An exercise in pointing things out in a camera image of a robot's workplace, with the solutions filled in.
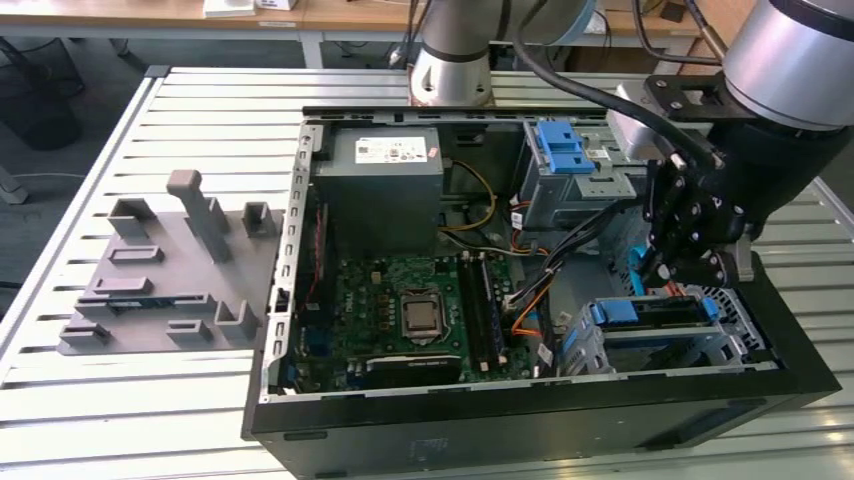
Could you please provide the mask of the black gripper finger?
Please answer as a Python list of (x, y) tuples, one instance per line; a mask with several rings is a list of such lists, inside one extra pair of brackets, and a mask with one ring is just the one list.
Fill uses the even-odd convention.
[(733, 257), (719, 250), (675, 257), (656, 268), (656, 274), (664, 281), (715, 288), (737, 283)]
[(700, 263), (699, 224), (704, 204), (699, 193), (707, 167), (681, 166), (671, 160), (648, 160), (643, 219), (648, 222), (647, 250), (639, 265), (644, 286), (663, 286), (671, 278), (687, 280), (687, 271)]

